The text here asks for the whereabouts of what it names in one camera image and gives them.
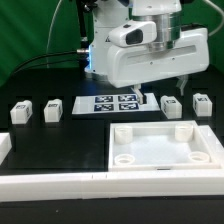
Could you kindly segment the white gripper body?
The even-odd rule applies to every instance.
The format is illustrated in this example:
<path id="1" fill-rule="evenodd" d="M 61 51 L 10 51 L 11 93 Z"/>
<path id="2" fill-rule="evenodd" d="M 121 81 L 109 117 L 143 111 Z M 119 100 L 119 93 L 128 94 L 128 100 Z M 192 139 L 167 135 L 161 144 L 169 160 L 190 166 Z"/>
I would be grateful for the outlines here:
<path id="1" fill-rule="evenodd" d="M 109 82 L 116 88 L 204 71 L 209 65 L 204 27 L 180 32 L 170 49 L 155 51 L 158 37 L 153 21 L 130 20 L 109 32 L 107 53 Z"/>

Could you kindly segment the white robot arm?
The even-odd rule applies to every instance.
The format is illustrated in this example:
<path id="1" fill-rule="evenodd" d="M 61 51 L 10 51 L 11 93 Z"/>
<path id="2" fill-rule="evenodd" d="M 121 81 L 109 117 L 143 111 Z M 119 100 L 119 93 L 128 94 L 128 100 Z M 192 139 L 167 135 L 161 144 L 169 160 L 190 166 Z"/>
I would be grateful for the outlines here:
<path id="1" fill-rule="evenodd" d="M 85 72 L 117 88 L 187 76 L 209 65 L 208 31 L 180 21 L 180 0 L 96 0 L 94 40 Z"/>

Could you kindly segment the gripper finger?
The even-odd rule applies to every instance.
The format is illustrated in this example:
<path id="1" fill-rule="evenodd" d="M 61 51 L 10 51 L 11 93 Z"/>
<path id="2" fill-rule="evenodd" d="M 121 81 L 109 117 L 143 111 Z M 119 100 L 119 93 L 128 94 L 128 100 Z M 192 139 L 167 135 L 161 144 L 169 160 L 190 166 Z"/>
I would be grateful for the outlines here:
<path id="1" fill-rule="evenodd" d="M 180 90 L 180 95 L 181 96 L 184 95 L 184 88 L 185 88 L 187 82 L 188 82 L 188 76 L 187 75 L 183 75 L 183 76 L 180 76 L 178 78 L 178 82 L 177 82 L 176 87 Z"/>
<path id="2" fill-rule="evenodd" d="M 137 96 L 137 101 L 139 104 L 143 104 L 144 103 L 144 95 L 141 92 L 141 85 L 140 84 L 136 84 L 133 86 L 132 88 L 133 92 L 136 94 Z"/>

